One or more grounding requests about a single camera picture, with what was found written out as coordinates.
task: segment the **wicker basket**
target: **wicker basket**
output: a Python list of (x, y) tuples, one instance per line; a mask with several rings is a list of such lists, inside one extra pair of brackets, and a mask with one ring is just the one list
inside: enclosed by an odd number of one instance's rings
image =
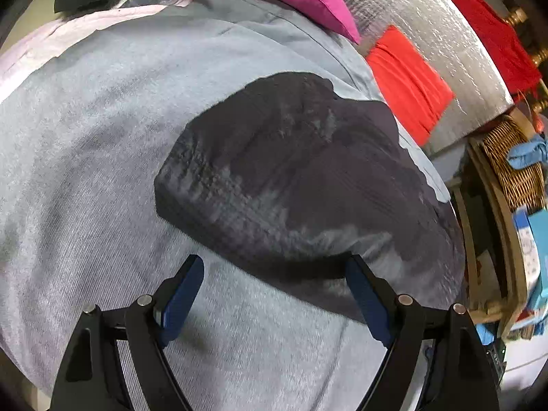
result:
[(514, 170), (506, 156), (518, 144), (527, 142), (527, 137), (518, 124), (508, 115), (483, 139), (483, 151), (499, 179), (502, 192), (514, 212), (527, 204), (529, 214), (544, 208), (544, 179), (541, 164), (534, 164), (523, 170)]

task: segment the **silver foil mat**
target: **silver foil mat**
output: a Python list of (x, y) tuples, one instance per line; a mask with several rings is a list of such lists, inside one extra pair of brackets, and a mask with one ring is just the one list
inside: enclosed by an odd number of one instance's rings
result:
[(493, 60), (451, 0), (344, 0), (367, 55), (390, 24), (415, 45), (456, 98), (444, 111), (424, 151), (435, 154), (512, 105)]

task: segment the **turned wooden spindle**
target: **turned wooden spindle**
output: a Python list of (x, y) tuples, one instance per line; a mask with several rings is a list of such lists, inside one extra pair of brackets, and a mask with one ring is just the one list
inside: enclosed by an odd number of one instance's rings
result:
[(538, 68), (544, 60), (548, 59), (548, 48), (540, 48), (537, 53), (531, 54), (530, 57), (535, 66)]
[(527, 20), (527, 14), (521, 8), (513, 9), (506, 18), (503, 19), (510, 26), (514, 27), (516, 24), (523, 23)]
[(536, 114), (542, 113), (546, 108), (548, 108), (548, 98), (538, 100), (531, 105), (531, 110)]

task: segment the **orange-red cloth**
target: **orange-red cloth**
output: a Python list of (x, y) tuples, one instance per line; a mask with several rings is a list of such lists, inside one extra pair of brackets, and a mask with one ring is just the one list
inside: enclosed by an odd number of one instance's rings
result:
[(398, 28), (390, 26), (365, 58), (386, 102), (419, 146), (455, 97)]
[(535, 88), (541, 75), (513, 27), (483, 0), (451, 0), (487, 49), (510, 94)]

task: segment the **blue gripper pad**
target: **blue gripper pad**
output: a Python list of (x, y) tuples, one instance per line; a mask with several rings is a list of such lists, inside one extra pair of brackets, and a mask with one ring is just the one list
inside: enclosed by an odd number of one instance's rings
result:
[(353, 258), (346, 262), (345, 274), (346, 283), (360, 307), (371, 335), (386, 348), (389, 348), (394, 341), (394, 336), (391, 332), (391, 320), (388, 311)]
[(185, 278), (163, 310), (160, 340), (164, 347), (179, 336), (203, 280), (204, 263), (201, 258), (196, 257)]

